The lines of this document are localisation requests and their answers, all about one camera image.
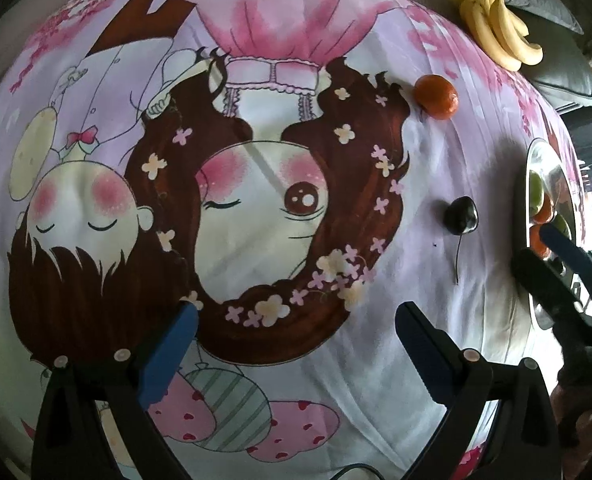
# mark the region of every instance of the pink cheek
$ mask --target pink cheek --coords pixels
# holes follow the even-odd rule
[[[201,201],[223,202],[243,182],[247,162],[233,150],[215,155],[196,173]]]
[[[92,182],[94,208],[108,217],[124,214],[134,202],[134,197],[125,181],[113,171],[103,171]]]
[[[285,189],[297,182],[309,182],[319,189],[327,187],[322,171],[309,152],[294,155],[284,161],[279,176]]]
[[[41,221],[54,209],[56,190],[56,185],[51,180],[43,179],[39,184],[29,205],[29,219],[32,222]]]

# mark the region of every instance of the green apple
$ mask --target green apple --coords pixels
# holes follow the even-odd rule
[[[569,225],[563,218],[563,215],[557,214],[551,222],[554,224],[554,227],[563,233],[568,239],[572,239],[572,231],[570,231]]]
[[[530,218],[534,216],[545,202],[545,189],[538,173],[530,171],[529,182]]]

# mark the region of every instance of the orange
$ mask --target orange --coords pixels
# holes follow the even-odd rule
[[[534,251],[541,260],[549,258],[551,250],[540,240],[540,224],[530,227],[530,249]]]
[[[538,211],[532,217],[532,220],[534,220],[534,222],[537,224],[546,224],[547,222],[551,222],[553,218],[554,204],[551,201],[550,196],[547,193],[545,193],[545,200],[542,203],[542,207],[540,208],[540,211]]]
[[[414,85],[412,95],[435,119],[449,119],[458,110],[458,92],[454,85],[436,74],[422,76]]]

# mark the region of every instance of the striped balloon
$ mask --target striped balloon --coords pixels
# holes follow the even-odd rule
[[[235,452],[261,442],[269,433],[272,412],[263,391],[244,375],[221,368],[202,368],[185,376],[216,419],[216,430],[194,442],[211,451]]]

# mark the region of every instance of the silver tray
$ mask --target silver tray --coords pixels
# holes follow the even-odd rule
[[[516,181],[514,192],[514,250],[520,251],[530,243],[529,216],[529,180],[530,171],[534,171],[543,181],[545,192],[551,197],[555,209],[566,220],[572,235],[572,242],[576,244],[576,218],[572,205],[569,181],[563,171],[562,163],[550,144],[543,139],[534,139],[527,152],[527,161]],[[571,288],[574,273],[567,269],[562,276],[563,281]],[[553,326],[551,317],[544,311],[534,298],[527,294],[522,287],[521,293],[529,296],[530,316],[534,328],[548,330]]]

